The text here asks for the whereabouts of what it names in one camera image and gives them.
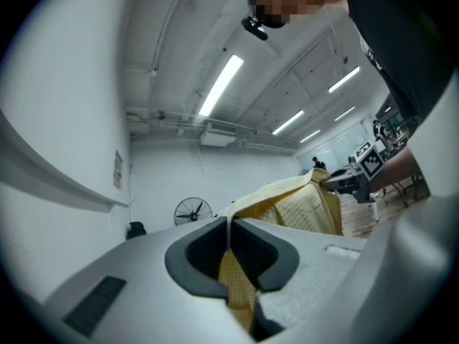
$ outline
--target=black sleeve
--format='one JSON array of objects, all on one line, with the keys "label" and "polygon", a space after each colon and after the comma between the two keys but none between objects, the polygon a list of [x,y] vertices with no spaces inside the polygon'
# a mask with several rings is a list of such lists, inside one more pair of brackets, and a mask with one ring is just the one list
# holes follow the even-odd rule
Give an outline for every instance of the black sleeve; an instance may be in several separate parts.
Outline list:
[{"label": "black sleeve", "polygon": [[415,0],[348,0],[350,17],[402,114],[426,117],[454,64],[434,21]]}]

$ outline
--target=person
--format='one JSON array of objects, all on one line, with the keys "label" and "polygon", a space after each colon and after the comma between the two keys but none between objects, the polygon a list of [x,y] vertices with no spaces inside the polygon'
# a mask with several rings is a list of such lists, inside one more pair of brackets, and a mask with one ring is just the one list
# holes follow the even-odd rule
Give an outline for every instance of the person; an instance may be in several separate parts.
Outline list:
[{"label": "person", "polygon": [[375,138],[381,136],[385,140],[389,140],[391,137],[386,128],[378,120],[373,121],[373,134]]},{"label": "person", "polygon": [[314,162],[314,168],[320,168],[320,169],[323,169],[324,171],[327,170],[326,164],[324,162],[320,162],[317,159],[317,157],[313,158],[313,162]]},{"label": "person", "polygon": [[[453,4],[455,0],[442,1]],[[364,53],[386,82],[403,118],[422,122],[453,75],[457,37],[451,33],[451,21],[447,24],[442,18],[441,11],[448,10],[436,1],[249,0],[249,3],[257,19],[275,29],[288,23],[292,16],[316,14],[325,6],[344,9],[359,32]],[[370,189],[376,192],[419,170],[406,147],[385,163],[370,183]]]}]

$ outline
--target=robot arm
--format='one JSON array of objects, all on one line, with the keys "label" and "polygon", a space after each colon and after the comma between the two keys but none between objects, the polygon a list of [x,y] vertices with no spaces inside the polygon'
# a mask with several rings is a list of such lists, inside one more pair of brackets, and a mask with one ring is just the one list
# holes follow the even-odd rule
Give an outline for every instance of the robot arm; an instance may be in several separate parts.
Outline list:
[{"label": "robot arm", "polygon": [[359,204],[374,203],[374,197],[370,196],[369,180],[355,164],[355,157],[349,157],[349,164],[332,175],[328,180],[321,182],[322,188],[337,190],[341,195],[350,194]]},{"label": "robot arm", "polygon": [[321,182],[321,187],[337,190],[340,194],[351,194],[359,204],[374,203],[369,182],[383,167],[384,160],[376,146],[367,141],[348,157],[348,165],[333,172],[331,178]]}]

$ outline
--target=ceiling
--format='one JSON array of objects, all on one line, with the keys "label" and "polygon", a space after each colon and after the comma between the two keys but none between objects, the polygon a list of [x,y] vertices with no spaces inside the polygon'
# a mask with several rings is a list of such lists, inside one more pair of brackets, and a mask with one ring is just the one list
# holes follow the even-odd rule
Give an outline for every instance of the ceiling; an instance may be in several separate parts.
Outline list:
[{"label": "ceiling", "polygon": [[[242,28],[247,15],[247,0],[136,0],[122,71],[134,138],[198,136],[207,120],[197,114],[233,54],[244,64],[210,117],[240,125],[251,142],[297,148],[348,108],[365,105],[365,70],[328,93],[364,59],[344,11],[327,8],[282,29],[266,29],[266,42]],[[271,135],[299,110],[305,114]]]}]

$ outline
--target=black camera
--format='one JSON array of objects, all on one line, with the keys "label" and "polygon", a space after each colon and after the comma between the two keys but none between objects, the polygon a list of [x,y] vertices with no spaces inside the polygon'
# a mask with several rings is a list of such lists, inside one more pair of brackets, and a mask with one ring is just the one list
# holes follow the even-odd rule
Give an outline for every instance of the black camera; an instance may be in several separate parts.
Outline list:
[{"label": "black camera", "polygon": [[243,19],[242,26],[247,32],[253,34],[258,39],[261,39],[262,41],[266,41],[268,39],[268,35],[261,27],[261,22],[258,21],[255,15],[251,15],[248,18]]}]

